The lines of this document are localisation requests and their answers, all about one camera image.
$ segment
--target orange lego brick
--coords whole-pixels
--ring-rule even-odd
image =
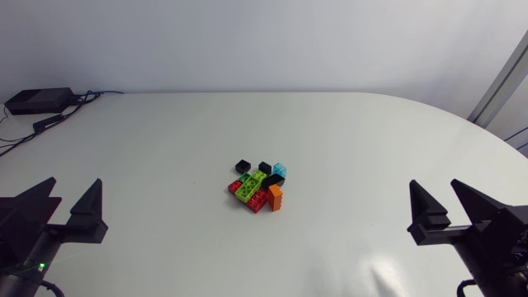
[[[278,185],[271,185],[268,191],[267,202],[271,206],[271,211],[278,211],[282,206],[282,191]]]

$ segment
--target white wall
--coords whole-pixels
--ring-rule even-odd
[[[526,127],[528,127],[528,77],[499,111],[487,130],[501,139],[506,139]],[[507,142],[514,148],[528,143],[528,130]],[[528,145],[519,151],[528,157]]]
[[[467,116],[526,0],[2,0],[0,101],[21,89],[363,91]]]

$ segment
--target blue cable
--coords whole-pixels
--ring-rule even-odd
[[[508,138],[506,138],[506,139],[504,139],[504,141],[508,141],[508,140],[510,140],[511,138],[517,136],[518,134],[524,132],[525,130],[528,130],[528,127],[524,128],[523,130],[521,130],[521,131],[515,133],[514,135],[512,135],[512,136],[510,136],[510,137],[508,137]]]
[[[516,150],[522,149],[522,148],[524,148],[526,145],[528,145],[528,143],[525,143],[525,144],[523,144],[522,146],[516,148]]]

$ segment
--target blue lego brick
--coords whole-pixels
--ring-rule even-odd
[[[272,174],[278,174],[283,178],[286,178],[286,167],[284,165],[277,163],[273,166],[273,173]]]

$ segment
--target white table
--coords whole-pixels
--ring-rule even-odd
[[[13,116],[0,135],[46,116]],[[227,192],[241,158],[287,167],[282,210],[254,214]],[[46,275],[68,297],[454,296],[470,278],[454,248],[417,247],[406,231],[411,179],[453,225],[469,222],[453,178],[528,204],[515,149],[455,115],[366,93],[105,95],[0,158],[2,196],[47,177],[64,198],[54,224],[103,180],[103,243],[64,244]]]

